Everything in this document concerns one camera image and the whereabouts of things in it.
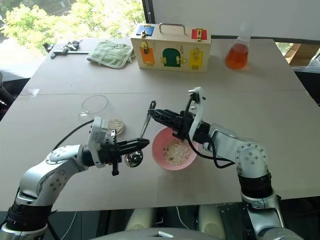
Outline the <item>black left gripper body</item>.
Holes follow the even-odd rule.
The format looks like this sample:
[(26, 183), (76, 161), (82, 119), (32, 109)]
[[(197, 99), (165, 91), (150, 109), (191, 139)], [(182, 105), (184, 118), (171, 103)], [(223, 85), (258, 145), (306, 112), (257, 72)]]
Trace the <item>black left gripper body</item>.
[(119, 163), (121, 155), (117, 144), (117, 131), (111, 130), (110, 134), (106, 134), (104, 142), (100, 146), (99, 159), (103, 164), (111, 165), (113, 176), (119, 175)]

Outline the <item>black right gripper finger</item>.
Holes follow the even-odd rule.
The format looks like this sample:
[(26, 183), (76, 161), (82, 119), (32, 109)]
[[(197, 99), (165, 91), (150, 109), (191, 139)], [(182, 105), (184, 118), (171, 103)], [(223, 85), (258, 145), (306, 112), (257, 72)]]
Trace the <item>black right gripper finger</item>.
[(180, 126), (180, 118), (178, 116), (173, 116), (164, 113), (151, 113), (151, 118), (170, 129), (178, 129)]
[(181, 121), (182, 116), (179, 113), (169, 109), (149, 109), (149, 115), (155, 121)]

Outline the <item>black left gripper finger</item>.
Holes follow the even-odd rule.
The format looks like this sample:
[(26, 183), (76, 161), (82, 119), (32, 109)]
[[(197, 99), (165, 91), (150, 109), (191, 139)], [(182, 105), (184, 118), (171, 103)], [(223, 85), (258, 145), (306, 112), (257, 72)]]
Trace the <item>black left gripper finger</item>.
[(145, 138), (134, 138), (131, 140), (120, 141), (117, 143), (119, 148), (145, 148), (150, 141)]
[(127, 155), (136, 151), (141, 151), (147, 144), (127, 144), (119, 147), (120, 155)]

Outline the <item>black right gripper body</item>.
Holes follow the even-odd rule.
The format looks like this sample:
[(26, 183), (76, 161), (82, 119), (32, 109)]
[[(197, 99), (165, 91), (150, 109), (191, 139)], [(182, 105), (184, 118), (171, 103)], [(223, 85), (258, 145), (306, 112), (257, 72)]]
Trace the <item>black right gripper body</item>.
[(180, 140), (185, 140), (187, 138), (187, 133), (190, 131), (191, 125), (194, 121), (195, 114), (191, 112), (185, 113), (182, 110), (177, 118), (177, 124), (173, 128), (172, 135)]

